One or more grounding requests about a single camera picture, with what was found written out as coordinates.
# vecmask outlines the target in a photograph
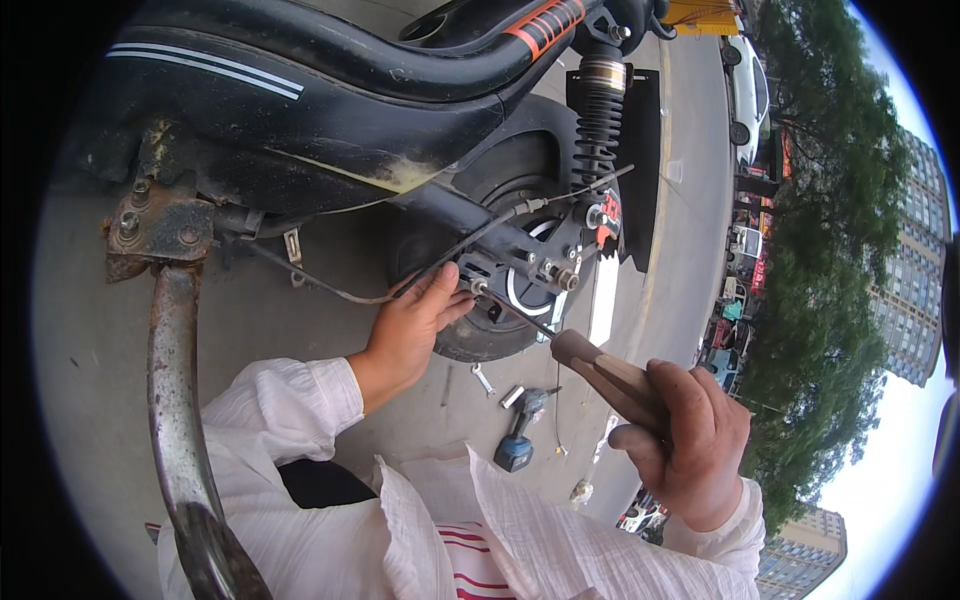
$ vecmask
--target electric scooter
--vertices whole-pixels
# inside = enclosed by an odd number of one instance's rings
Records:
[[[660,24],[667,9],[453,0],[387,41],[291,0],[150,0],[118,34],[63,157],[129,185],[105,224],[107,280],[156,277],[152,441],[195,595],[270,595],[226,525],[200,426],[197,302],[211,248],[245,248],[294,285],[363,303],[454,260],[465,287],[491,293],[435,350],[482,362],[526,348],[538,333],[517,310],[555,329],[598,254],[646,269],[659,80],[623,57],[648,30],[676,35]],[[582,59],[564,107],[530,91],[567,47]],[[304,223],[379,203],[402,213],[391,282],[419,275],[359,298],[301,267]],[[258,242],[278,236],[286,257]]]

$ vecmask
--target black tire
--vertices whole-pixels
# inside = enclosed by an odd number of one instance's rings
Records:
[[[737,66],[743,60],[743,55],[740,54],[740,51],[725,44],[720,48],[720,61],[722,61],[727,66]]]
[[[470,166],[453,178],[453,185],[480,204],[496,203],[505,190],[531,190],[531,197],[550,197],[559,192],[556,142],[545,132],[528,132],[498,143],[476,158]],[[541,218],[540,213],[533,215]],[[391,284],[432,262],[450,248],[456,239],[430,224],[401,227],[403,232],[389,244],[387,279]],[[581,281],[590,275],[594,260],[584,262]],[[498,280],[492,280],[494,289]],[[564,312],[576,300],[581,288],[567,295]],[[465,363],[483,363],[511,356],[531,346],[537,332],[518,317],[509,315],[503,324],[493,324],[484,301],[465,317],[437,334],[433,351],[441,356]]]
[[[750,130],[739,121],[730,123],[730,142],[734,146],[746,146],[750,143]]]

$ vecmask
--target wooden screwdriver handle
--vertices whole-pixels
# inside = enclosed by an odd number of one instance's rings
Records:
[[[672,442],[670,412],[646,371],[610,356],[573,329],[558,334],[550,343],[550,351],[557,362],[580,374],[624,419]]]

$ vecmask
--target tall building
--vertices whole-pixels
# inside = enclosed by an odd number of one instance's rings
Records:
[[[886,370],[921,387],[940,353],[940,290],[950,238],[947,182],[933,149],[904,132],[912,164],[900,200],[896,256],[887,282],[870,286],[870,310],[887,343]]]
[[[838,513],[814,509],[783,526],[760,552],[760,600],[800,600],[847,558],[847,528]]]

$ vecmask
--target hand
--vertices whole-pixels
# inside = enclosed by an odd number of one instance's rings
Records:
[[[637,425],[614,429],[608,443],[626,450],[643,485],[694,531],[713,531],[740,504],[737,474],[750,434],[750,411],[723,393],[707,370],[661,361],[647,375],[670,411],[674,449]]]
[[[473,308],[469,291],[456,292],[457,278],[457,265],[448,262],[380,308],[367,349],[347,357],[363,396],[364,415],[416,383],[430,362],[437,332]]]

